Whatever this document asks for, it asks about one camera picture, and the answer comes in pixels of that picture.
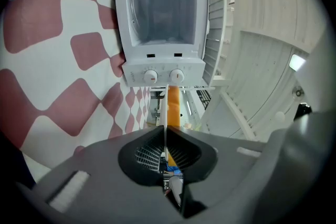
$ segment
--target control panel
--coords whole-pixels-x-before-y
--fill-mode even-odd
[[[122,66],[128,86],[195,86],[200,84],[205,62],[200,59],[169,59],[126,62]]]

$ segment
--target white knob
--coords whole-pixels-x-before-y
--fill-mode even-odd
[[[156,73],[154,70],[147,70],[143,79],[147,85],[153,85],[157,81],[157,75],[158,73]]]
[[[175,84],[180,84],[184,80],[184,74],[180,69],[174,69],[170,72],[170,79]]]

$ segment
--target orange object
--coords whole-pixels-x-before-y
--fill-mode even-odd
[[[180,90],[176,86],[169,86],[168,89],[167,124],[180,126]],[[168,156],[168,165],[177,166],[170,154]]]

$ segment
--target white washing machine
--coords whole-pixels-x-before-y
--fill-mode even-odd
[[[129,86],[202,80],[208,0],[115,0]]]

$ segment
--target rectangular light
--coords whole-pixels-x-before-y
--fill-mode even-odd
[[[289,67],[295,71],[298,71],[305,62],[306,60],[296,54],[293,54],[289,62]]]
[[[189,109],[189,114],[190,114],[190,116],[192,115],[192,113],[191,113],[191,109],[190,109],[190,106],[189,106],[189,102],[187,101],[187,106],[188,106],[188,109]]]

